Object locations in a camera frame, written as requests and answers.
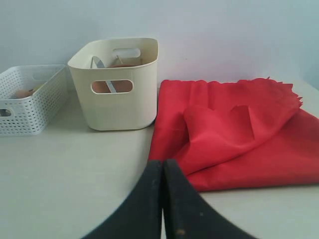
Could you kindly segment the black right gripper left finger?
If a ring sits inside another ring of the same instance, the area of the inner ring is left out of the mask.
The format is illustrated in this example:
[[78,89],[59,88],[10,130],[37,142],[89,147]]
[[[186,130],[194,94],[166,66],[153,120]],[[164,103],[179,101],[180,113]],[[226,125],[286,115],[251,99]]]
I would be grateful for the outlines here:
[[159,239],[162,164],[150,161],[124,202],[85,239]]

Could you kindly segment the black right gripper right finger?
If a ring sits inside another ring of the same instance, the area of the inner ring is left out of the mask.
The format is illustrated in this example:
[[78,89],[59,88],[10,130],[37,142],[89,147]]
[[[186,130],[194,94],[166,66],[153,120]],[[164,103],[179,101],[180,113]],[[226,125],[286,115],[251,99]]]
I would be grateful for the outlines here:
[[214,210],[174,159],[163,163],[163,212],[168,239],[253,239]]

